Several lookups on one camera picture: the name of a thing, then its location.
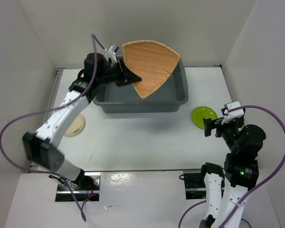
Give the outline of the orange woven triangular basket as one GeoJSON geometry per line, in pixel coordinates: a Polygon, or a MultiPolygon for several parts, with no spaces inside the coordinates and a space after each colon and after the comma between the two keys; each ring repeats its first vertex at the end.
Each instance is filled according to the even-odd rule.
{"type": "Polygon", "coordinates": [[[142,80],[133,83],[140,98],[156,92],[172,75],[181,57],[171,47],[154,40],[137,40],[122,45],[127,68],[142,80]]]}

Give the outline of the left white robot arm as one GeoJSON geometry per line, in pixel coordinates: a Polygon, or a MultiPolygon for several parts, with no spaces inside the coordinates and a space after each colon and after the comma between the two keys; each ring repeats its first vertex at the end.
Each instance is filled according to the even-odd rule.
{"type": "Polygon", "coordinates": [[[112,63],[99,53],[90,53],[84,68],[68,89],[66,97],[50,118],[34,133],[26,132],[22,141],[26,157],[68,180],[75,190],[83,188],[88,178],[84,170],[73,165],[58,149],[60,142],[77,116],[90,105],[101,87],[114,83],[118,87],[140,82],[142,79],[129,70],[122,59],[112,63]]]}

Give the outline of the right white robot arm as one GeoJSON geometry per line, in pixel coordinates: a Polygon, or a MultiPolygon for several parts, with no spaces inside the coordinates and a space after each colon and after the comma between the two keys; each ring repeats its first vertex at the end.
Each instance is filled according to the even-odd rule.
{"type": "Polygon", "coordinates": [[[230,152],[223,166],[205,163],[201,167],[199,183],[206,187],[207,212],[201,228],[237,228],[247,200],[241,198],[256,186],[259,168],[256,160],[266,139],[258,126],[244,125],[242,117],[222,124],[223,119],[203,119],[205,136],[213,129],[223,138],[230,152]]]}

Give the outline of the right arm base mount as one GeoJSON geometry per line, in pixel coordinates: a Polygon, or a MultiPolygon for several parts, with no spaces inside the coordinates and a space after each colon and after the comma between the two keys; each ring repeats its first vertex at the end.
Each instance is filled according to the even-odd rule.
{"type": "Polygon", "coordinates": [[[206,187],[200,169],[184,171],[179,179],[184,183],[187,200],[206,199],[206,187]]]}

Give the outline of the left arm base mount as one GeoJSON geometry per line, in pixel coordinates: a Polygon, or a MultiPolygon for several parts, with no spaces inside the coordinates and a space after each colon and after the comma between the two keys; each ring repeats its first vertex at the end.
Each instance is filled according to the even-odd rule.
{"type": "Polygon", "coordinates": [[[57,183],[57,191],[55,202],[72,202],[74,201],[70,189],[73,191],[75,198],[79,202],[99,201],[100,194],[100,172],[86,172],[83,181],[79,184],[67,180],[69,187],[61,177],[49,175],[50,179],[55,179],[57,183]]]}

